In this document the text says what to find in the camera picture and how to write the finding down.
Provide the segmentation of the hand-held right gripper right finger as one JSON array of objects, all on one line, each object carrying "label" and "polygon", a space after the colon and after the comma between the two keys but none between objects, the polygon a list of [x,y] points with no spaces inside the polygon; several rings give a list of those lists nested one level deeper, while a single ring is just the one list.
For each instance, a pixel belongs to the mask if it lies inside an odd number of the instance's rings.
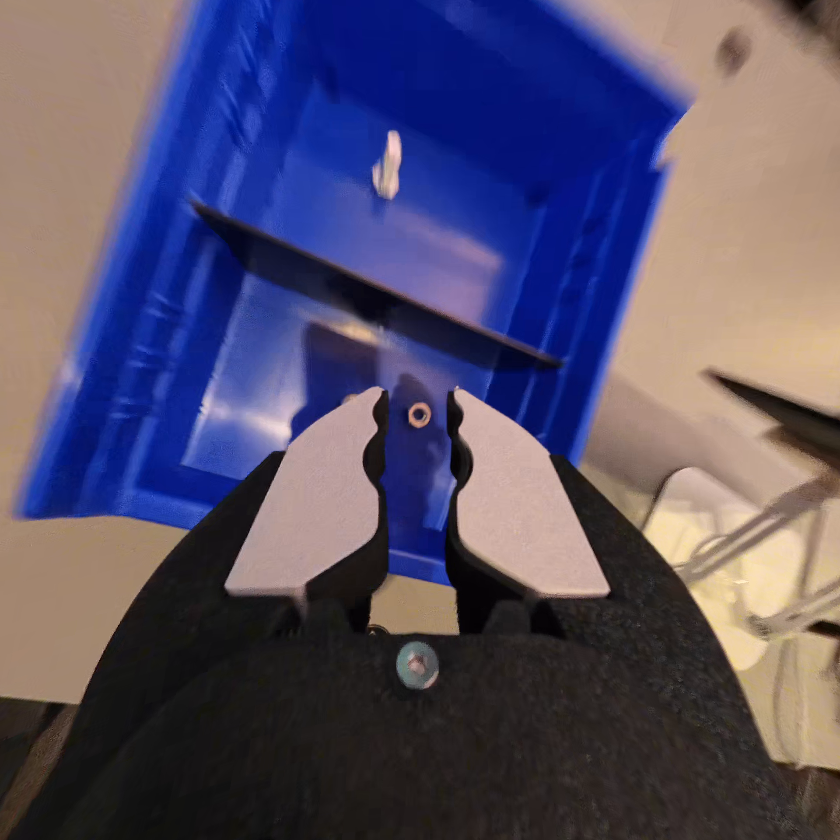
[{"label": "hand-held right gripper right finger", "polygon": [[602,599],[611,586],[540,441],[457,387],[447,398],[455,487],[446,572],[458,629],[482,632],[499,602]]}]

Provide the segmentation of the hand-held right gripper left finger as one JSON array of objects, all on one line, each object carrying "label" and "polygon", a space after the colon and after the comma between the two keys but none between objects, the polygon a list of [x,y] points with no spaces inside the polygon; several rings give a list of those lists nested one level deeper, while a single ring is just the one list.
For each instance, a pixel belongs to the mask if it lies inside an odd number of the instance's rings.
[{"label": "hand-held right gripper left finger", "polygon": [[224,584],[233,597],[279,597],[300,617],[340,605],[366,634],[389,567],[382,478],[389,395],[347,397],[288,447]]}]

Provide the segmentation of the blue plastic bin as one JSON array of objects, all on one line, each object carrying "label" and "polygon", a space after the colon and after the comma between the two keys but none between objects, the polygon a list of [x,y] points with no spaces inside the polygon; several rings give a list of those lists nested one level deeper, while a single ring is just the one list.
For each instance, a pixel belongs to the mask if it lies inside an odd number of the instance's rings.
[{"label": "blue plastic bin", "polygon": [[[580,461],[686,87],[572,2],[193,2],[178,51],[19,515],[191,529],[378,385],[390,570],[447,585],[447,394]],[[191,199],[565,366],[479,367],[262,280]]]}]

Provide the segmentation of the white flat pad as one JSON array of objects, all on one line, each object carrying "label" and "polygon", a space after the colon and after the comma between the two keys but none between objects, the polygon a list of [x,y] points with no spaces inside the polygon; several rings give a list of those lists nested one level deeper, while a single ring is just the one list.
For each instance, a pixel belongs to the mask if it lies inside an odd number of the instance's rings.
[{"label": "white flat pad", "polygon": [[643,532],[722,646],[771,759],[838,771],[838,478],[757,507],[682,469]]}]

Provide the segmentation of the black bin divider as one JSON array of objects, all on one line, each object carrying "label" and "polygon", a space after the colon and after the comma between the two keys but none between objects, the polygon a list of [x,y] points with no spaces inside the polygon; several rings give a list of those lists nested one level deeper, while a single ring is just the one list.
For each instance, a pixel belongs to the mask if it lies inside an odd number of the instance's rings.
[{"label": "black bin divider", "polygon": [[430,307],[321,259],[196,199],[192,210],[249,274],[425,347],[482,368],[558,371],[565,360],[501,332]]}]

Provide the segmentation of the silver hex bolt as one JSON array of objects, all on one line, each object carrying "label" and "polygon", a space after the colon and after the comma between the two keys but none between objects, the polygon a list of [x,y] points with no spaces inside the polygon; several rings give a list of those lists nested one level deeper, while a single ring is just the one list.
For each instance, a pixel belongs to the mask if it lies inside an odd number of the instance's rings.
[{"label": "silver hex bolt", "polygon": [[402,138],[396,130],[386,135],[385,149],[371,169],[374,192],[385,201],[392,201],[400,190],[400,170],[403,163]]}]

